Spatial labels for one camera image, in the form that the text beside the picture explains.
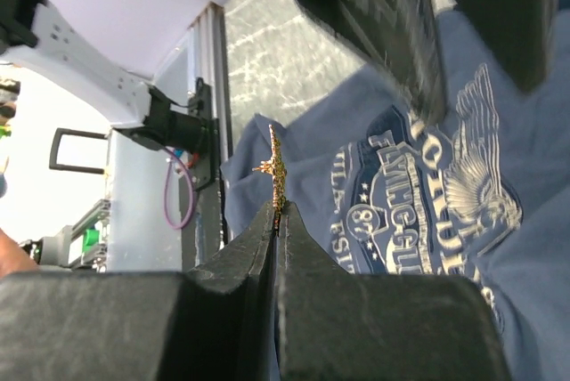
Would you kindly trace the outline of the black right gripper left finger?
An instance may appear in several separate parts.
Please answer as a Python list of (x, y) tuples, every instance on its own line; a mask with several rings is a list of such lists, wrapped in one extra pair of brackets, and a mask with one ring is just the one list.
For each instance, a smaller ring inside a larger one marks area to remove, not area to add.
[(274, 380), (276, 230), (188, 272), (40, 271), (1, 282), (4, 380)]

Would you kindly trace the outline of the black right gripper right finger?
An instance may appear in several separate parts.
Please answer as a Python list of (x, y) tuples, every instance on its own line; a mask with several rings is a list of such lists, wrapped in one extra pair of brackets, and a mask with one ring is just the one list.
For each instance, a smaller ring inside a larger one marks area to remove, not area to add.
[(469, 280), (346, 272), (291, 203), (278, 257), (283, 379), (509, 379), (491, 312)]

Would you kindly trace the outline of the gold brooch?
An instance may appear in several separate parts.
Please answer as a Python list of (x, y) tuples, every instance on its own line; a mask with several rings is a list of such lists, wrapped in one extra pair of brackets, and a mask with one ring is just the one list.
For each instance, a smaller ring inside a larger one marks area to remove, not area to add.
[(271, 140), (271, 157), (264, 160), (259, 166), (254, 167), (253, 171), (269, 174), (273, 182), (273, 209), (275, 214), (280, 215), (286, 204), (285, 188), (287, 170), (281, 155), (281, 141), (277, 136), (273, 124), (269, 125), (269, 133)]

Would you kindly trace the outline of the blue sleeveless shirt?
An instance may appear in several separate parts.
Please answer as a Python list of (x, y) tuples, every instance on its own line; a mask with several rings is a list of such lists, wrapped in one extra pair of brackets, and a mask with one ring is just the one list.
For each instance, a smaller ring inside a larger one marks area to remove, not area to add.
[(222, 166), (242, 233), (271, 197), (257, 167), (281, 141), (286, 194), (356, 274), (461, 275), (491, 307), (516, 380), (569, 377), (569, 0), (554, 62), (521, 94), (458, 10), (443, 34), (448, 108), (426, 126), (370, 67), (289, 126), (255, 116)]

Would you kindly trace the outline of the aluminium frame rail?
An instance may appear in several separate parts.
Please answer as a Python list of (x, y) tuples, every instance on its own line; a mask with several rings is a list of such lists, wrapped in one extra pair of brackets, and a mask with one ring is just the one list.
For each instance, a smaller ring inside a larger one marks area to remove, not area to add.
[(175, 109), (206, 120), (201, 153), (183, 154), (193, 182), (179, 183), (180, 211), (192, 205), (192, 218), (181, 230), (182, 267), (205, 262), (232, 234), (224, 218), (227, 185), (220, 165), (232, 154), (224, 8), (209, 4), (168, 55), (156, 86), (176, 102)]

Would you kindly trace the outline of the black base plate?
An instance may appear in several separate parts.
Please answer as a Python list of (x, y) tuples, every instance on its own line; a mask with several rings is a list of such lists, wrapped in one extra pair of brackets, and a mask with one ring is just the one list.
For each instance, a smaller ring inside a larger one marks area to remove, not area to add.
[(204, 263), (228, 240), (224, 219), (224, 182), (220, 173), (221, 140), (219, 120), (214, 117), (212, 88), (199, 77), (189, 99), (189, 113), (206, 121), (203, 150), (191, 156), (189, 173), (193, 183), (192, 218), (181, 230), (182, 267), (190, 270)]

